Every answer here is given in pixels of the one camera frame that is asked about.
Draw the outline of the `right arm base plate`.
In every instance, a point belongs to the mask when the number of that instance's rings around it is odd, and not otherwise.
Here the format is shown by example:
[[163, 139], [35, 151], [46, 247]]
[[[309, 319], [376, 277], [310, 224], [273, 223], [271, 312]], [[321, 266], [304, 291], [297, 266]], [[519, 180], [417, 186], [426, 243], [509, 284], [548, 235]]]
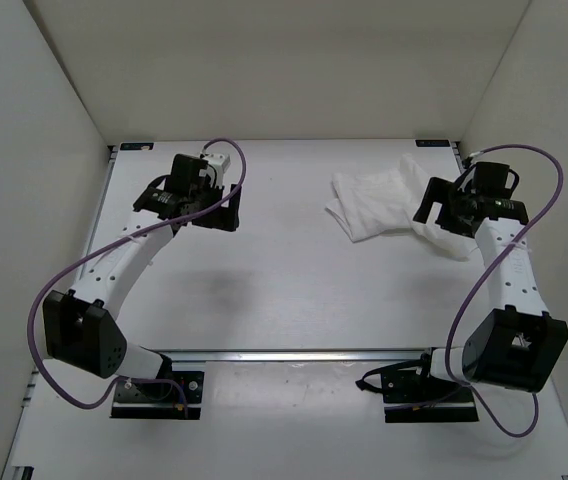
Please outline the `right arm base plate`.
[[432, 377], [430, 357], [369, 370], [355, 382], [359, 390], [381, 395], [387, 424], [473, 423], [479, 420], [472, 392]]

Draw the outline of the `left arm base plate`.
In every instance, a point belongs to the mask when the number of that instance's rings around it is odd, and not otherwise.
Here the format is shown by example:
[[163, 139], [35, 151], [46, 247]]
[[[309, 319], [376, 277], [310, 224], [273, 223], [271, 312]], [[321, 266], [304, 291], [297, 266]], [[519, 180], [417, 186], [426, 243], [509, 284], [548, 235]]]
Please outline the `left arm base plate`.
[[204, 371], [173, 371], [173, 379], [185, 394], [184, 408], [180, 393], [171, 385], [119, 383], [115, 387], [110, 417], [135, 420], [200, 419], [204, 390]]

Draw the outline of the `white pleated skirt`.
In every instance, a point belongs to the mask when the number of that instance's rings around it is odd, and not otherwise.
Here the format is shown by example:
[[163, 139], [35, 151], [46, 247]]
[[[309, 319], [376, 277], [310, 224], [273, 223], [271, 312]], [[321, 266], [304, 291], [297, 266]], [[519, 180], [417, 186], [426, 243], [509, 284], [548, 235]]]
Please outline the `white pleated skirt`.
[[331, 179], [334, 197], [325, 210], [353, 243], [411, 232], [442, 254], [466, 261], [477, 248], [474, 240], [449, 233], [432, 221], [413, 220], [430, 178], [409, 154], [381, 173], [335, 173]]

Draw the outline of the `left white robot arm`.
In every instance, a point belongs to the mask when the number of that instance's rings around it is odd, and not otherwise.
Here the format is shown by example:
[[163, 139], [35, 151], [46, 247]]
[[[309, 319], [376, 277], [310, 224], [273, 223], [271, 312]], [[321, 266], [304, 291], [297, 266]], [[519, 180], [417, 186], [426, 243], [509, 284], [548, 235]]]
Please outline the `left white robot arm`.
[[121, 245], [100, 255], [67, 292], [52, 291], [44, 299], [49, 357], [100, 378], [138, 378], [152, 398], [170, 392], [167, 357], [129, 342], [116, 320], [134, 284], [179, 231], [175, 219], [185, 216], [194, 226], [228, 232], [238, 228], [240, 197], [220, 204], [229, 166], [226, 154], [175, 155], [170, 173], [152, 180], [134, 202]]

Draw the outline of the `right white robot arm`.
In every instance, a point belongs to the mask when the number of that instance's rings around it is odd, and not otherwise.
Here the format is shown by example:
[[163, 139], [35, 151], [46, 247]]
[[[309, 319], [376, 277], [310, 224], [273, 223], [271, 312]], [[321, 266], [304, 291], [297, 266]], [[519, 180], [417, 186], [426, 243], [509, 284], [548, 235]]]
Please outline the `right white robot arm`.
[[489, 273], [486, 318], [462, 346], [433, 350], [430, 365], [413, 374], [413, 391], [424, 400], [437, 399], [448, 381], [537, 393], [568, 341], [566, 322], [551, 316], [537, 287], [522, 232], [528, 214], [506, 185], [512, 172], [499, 165], [490, 178], [491, 168], [479, 164], [469, 181], [431, 178], [413, 217], [424, 223], [439, 204], [436, 225], [474, 239]]

